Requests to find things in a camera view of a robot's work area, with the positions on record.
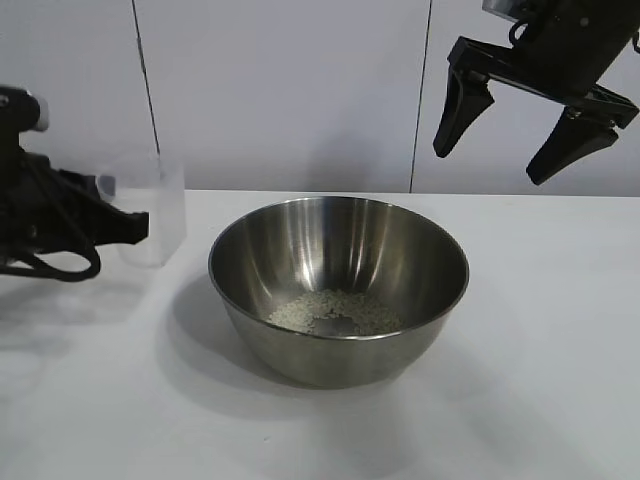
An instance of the white wall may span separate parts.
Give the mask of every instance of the white wall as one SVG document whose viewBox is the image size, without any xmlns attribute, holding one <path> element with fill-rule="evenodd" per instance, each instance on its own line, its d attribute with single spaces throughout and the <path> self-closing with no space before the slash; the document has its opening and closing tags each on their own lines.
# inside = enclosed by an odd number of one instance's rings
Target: white wall
<svg viewBox="0 0 640 480">
<path fill-rule="evenodd" d="M 0 1 L 0 65 L 0 83 L 48 100 L 49 131 L 23 137 L 57 166 L 155 148 L 128 0 Z"/>
<path fill-rule="evenodd" d="M 428 0 L 137 0 L 192 188 L 408 191 Z"/>
<path fill-rule="evenodd" d="M 407 191 L 428 0 L 137 0 L 163 155 L 191 188 Z M 491 83 L 496 105 L 447 159 L 431 142 L 459 35 L 506 44 L 480 0 L 435 0 L 416 192 L 640 195 L 640 119 L 543 187 L 525 167 L 562 107 Z M 96 171 L 153 150 L 129 0 L 0 2 L 1 83 L 45 96 L 30 149 Z M 627 49 L 603 84 L 640 102 Z"/>
<path fill-rule="evenodd" d="M 496 103 L 462 137 L 446 159 L 433 152 L 447 82 L 447 56 L 458 36 L 508 44 L 511 24 L 481 10 L 480 0 L 436 0 L 432 8 L 416 169 L 415 192 L 640 195 L 640 119 L 611 149 L 591 155 L 532 185 L 525 168 L 553 130 L 562 106 L 490 83 Z M 640 56 L 627 48 L 602 84 L 640 102 Z"/>
</svg>

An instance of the bowl rim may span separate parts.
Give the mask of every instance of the bowl rim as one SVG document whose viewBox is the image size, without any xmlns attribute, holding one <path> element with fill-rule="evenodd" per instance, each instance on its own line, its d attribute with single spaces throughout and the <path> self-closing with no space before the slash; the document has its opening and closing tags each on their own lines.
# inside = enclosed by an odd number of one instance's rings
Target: bowl rim
<svg viewBox="0 0 640 480">
<path fill-rule="evenodd" d="M 464 284 L 462 285 L 462 288 L 460 289 L 460 292 L 458 293 L 458 296 L 445 308 L 443 309 L 441 312 L 438 312 L 436 315 L 433 315 L 429 320 L 425 321 L 425 322 L 420 322 L 416 325 L 412 325 L 410 327 L 406 327 L 400 330 L 395 330 L 393 332 L 389 332 L 389 333 L 382 333 L 382 334 L 377 334 L 377 335 L 349 335 L 349 336 L 331 336 L 331 335 L 317 335 L 314 333 L 307 333 L 307 332 L 300 332 L 300 331 L 296 331 L 296 330 L 292 330 L 289 328 L 285 328 L 285 327 L 281 327 L 280 325 L 275 325 L 273 323 L 270 323 L 260 317 L 258 317 L 257 315 L 253 315 L 252 313 L 246 311 L 244 308 L 240 307 L 236 302 L 234 302 L 233 300 L 231 300 L 227 294 L 222 290 L 222 287 L 220 287 L 220 285 L 218 284 L 218 282 L 216 281 L 215 275 L 214 275 L 214 271 L 213 271 L 213 254 L 216 250 L 216 247 L 219 245 L 220 241 L 222 240 L 222 238 L 232 229 L 234 228 L 236 225 L 240 224 L 241 222 L 246 221 L 249 217 L 253 217 L 254 215 L 258 215 L 260 213 L 262 213 L 265 210 L 269 210 L 271 208 L 275 208 L 275 207 L 279 207 L 282 205 L 286 205 L 289 203 L 302 203 L 302 202 L 308 202 L 308 201 L 314 201 L 314 200 L 326 200 L 326 199 L 334 199 L 334 200 L 358 200 L 358 201 L 366 201 L 366 202 L 371 202 L 371 203 L 375 203 L 378 205 L 383 205 L 386 206 L 387 208 L 392 208 L 392 209 L 398 209 L 398 210 L 402 210 L 405 213 L 408 213 L 412 216 L 418 217 L 420 220 L 422 221 L 426 221 L 428 223 L 430 223 L 433 227 L 435 227 L 437 230 L 440 231 L 440 233 L 444 234 L 444 236 L 446 238 L 448 238 L 452 243 L 453 246 L 456 248 L 456 250 L 458 251 L 458 253 L 460 254 L 463 264 L 464 264 Z M 467 291 L 467 288 L 469 286 L 469 280 L 470 280 L 470 268 L 469 268 L 469 260 L 467 258 L 467 255 L 465 254 L 464 250 L 462 249 L 462 247 L 460 246 L 460 244 L 458 243 L 458 241 L 453 237 L 453 235 L 451 235 L 447 230 L 445 230 L 444 228 L 442 228 L 440 225 L 438 225 L 436 222 L 434 222 L 433 220 L 428 219 L 427 217 L 425 217 L 424 215 L 421 215 L 417 212 L 414 212 L 413 210 L 410 210 L 408 208 L 405 207 L 400 207 L 398 205 L 394 205 L 392 203 L 389 202 L 384 202 L 381 200 L 374 200 L 371 198 L 365 198 L 365 197 L 351 197 L 351 196 L 346 196 L 346 195 L 315 195 L 315 196 L 309 196 L 309 197 L 298 197 L 298 198 L 292 198 L 289 200 L 281 200 L 279 202 L 274 202 L 268 205 L 265 205 L 263 207 L 257 208 L 255 210 L 252 210 L 249 213 L 246 213 L 245 215 L 242 215 L 240 218 L 238 218 L 237 220 L 235 220 L 234 222 L 232 222 L 231 224 L 229 224 L 224 230 L 222 230 L 222 232 L 220 232 L 220 234 L 216 237 L 216 240 L 213 242 L 213 245 L 211 246 L 211 250 L 209 251 L 209 257 L 207 260 L 207 267 L 208 267 L 208 272 L 209 272 L 209 279 L 211 280 L 211 283 L 213 283 L 213 286 L 215 287 L 216 291 L 218 292 L 218 294 L 222 297 L 222 299 L 225 301 L 225 303 L 227 305 L 231 305 L 234 309 L 238 310 L 240 313 L 242 313 L 244 316 L 246 316 L 247 318 L 256 321 L 258 323 L 261 323 L 263 325 L 265 325 L 266 327 L 269 328 L 273 328 L 275 330 L 280 330 L 282 332 L 286 332 L 289 334 L 294 334 L 294 335 L 300 335 L 303 337 L 310 337 L 310 338 L 316 338 L 318 340 L 340 340 L 340 341 L 367 341 L 367 340 L 378 340 L 378 339 L 383 339 L 383 338 L 389 338 L 389 337 L 395 337 L 397 335 L 403 335 L 405 333 L 411 332 L 413 330 L 417 330 L 419 328 L 422 328 L 426 325 L 429 325 L 430 323 L 436 322 L 440 319 L 442 319 L 443 317 L 445 317 L 446 315 L 448 315 L 451 310 L 453 310 L 458 303 L 460 303 L 460 300 L 462 300 L 462 297 L 464 296 L 464 294 Z"/>
</svg>

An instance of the black cable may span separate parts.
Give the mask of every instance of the black cable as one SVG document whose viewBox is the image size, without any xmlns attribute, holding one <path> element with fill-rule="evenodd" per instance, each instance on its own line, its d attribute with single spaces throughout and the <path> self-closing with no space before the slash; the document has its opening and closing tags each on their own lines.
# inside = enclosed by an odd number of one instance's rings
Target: black cable
<svg viewBox="0 0 640 480">
<path fill-rule="evenodd" d="M 48 263 L 36 257 L 31 252 L 25 252 L 24 250 L 14 250 L 9 252 L 9 258 L 21 261 L 32 268 L 12 267 L 12 266 L 0 266 L 0 274 L 9 274 L 21 277 L 38 277 L 38 278 L 51 278 L 62 282 L 81 282 L 95 277 L 100 273 L 101 261 L 93 242 L 91 242 L 82 230 L 78 227 L 77 223 L 69 216 L 64 207 L 60 204 L 55 195 L 51 193 L 47 186 L 47 179 L 42 172 L 35 166 L 29 159 L 24 159 L 24 164 L 28 171 L 31 173 L 34 181 L 42 194 L 46 197 L 49 203 L 53 206 L 56 213 L 63 220 L 63 223 L 70 231 L 72 236 L 77 242 L 77 247 L 67 249 L 69 252 L 78 255 L 89 262 L 89 267 L 79 272 L 70 272 L 60 270 L 52 267 Z M 61 186 L 64 185 L 58 178 L 56 178 L 48 170 L 45 170 L 48 176 L 48 181 Z"/>
<path fill-rule="evenodd" d="M 516 34 L 518 33 L 520 27 L 529 25 L 529 22 L 530 18 L 522 18 L 511 26 L 511 28 L 509 29 L 509 42 L 511 42 L 511 45 L 515 47 L 520 42 L 520 37 L 516 37 Z"/>
</svg>

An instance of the stainless steel bowl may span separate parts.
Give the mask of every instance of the stainless steel bowl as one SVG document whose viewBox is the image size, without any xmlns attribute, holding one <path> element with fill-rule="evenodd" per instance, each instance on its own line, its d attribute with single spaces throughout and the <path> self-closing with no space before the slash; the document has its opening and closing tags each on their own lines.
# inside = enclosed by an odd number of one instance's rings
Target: stainless steel bowl
<svg viewBox="0 0 640 480">
<path fill-rule="evenodd" d="M 217 239 L 209 272 L 235 328 L 268 365 L 338 388 L 400 372 L 435 340 L 465 292 L 464 252 L 442 228 L 373 200 L 318 197 L 271 205 Z M 397 312 L 393 332 L 298 333 L 270 315 L 305 292 L 365 293 Z"/>
</svg>

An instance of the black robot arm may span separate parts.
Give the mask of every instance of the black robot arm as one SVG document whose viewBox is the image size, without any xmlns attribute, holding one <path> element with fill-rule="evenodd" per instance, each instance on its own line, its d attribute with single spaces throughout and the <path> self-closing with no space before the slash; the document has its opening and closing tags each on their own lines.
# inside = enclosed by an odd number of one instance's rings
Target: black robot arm
<svg viewBox="0 0 640 480">
<path fill-rule="evenodd" d="M 565 105 L 527 173 L 539 185 L 576 160 L 610 147 L 615 128 L 638 115 L 629 99 L 597 84 L 629 43 L 638 51 L 638 0 L 485 0 L 515 21 L 511 47 L 460 37 L 449 55 L 449 84 L 436 154 L 446 157 L 494 103 L 490 80 Z"/>
<path fill-rule="evenodd" d="M 0 274 L 80 282 L 100 272 L 97 246 L 145 239 L 149 215 L 117 210 L 100 198 L 95 177 L 54 170 L 20 147 L 21 132 L 47 126 L 43 100 L 0 86 Z M 42 258 L 56 252 L 88 266 L 65 271 Z"/>
</svg>

